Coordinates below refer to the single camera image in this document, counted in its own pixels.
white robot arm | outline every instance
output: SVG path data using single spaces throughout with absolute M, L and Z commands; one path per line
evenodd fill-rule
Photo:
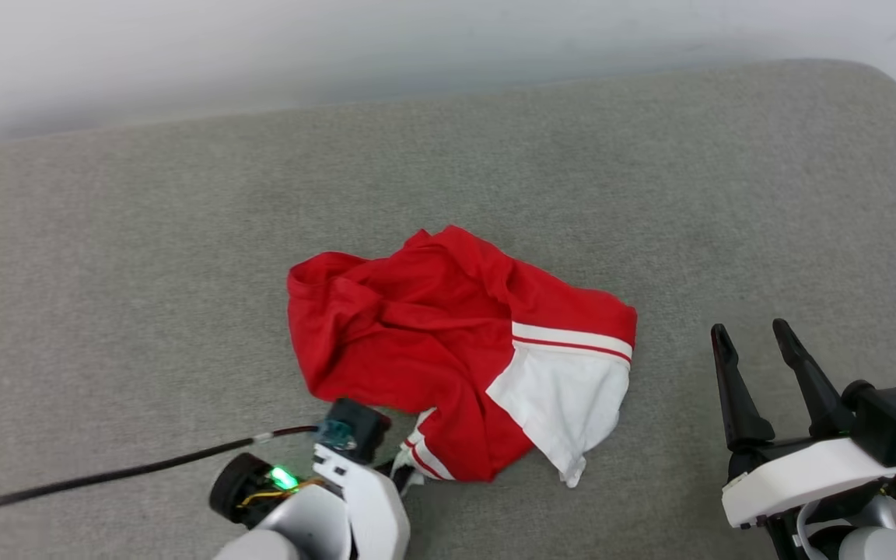
M 737 369 L 723 325 L 711 330 L 725 440 L 722 506 L 733 527 L 764 527 L 781 560 L 896 560 L 896 387 L 857 380 L 836 393 L 782 319 L 772 324 L 810 412 L 810 436 L 774 442 Z M 812 524 L 843 521 L 812 530 Z
M 350 400 L 334 404 L 313 446 L 318 478 L 299 482 L 245 453 L 217 478 L 210 506 L 251 529 L 216 560 L 398 560 L 410 523 L 396 482 L 370 468 L 389 421 Z M 399 472 L 405 481 L 408 472 Z

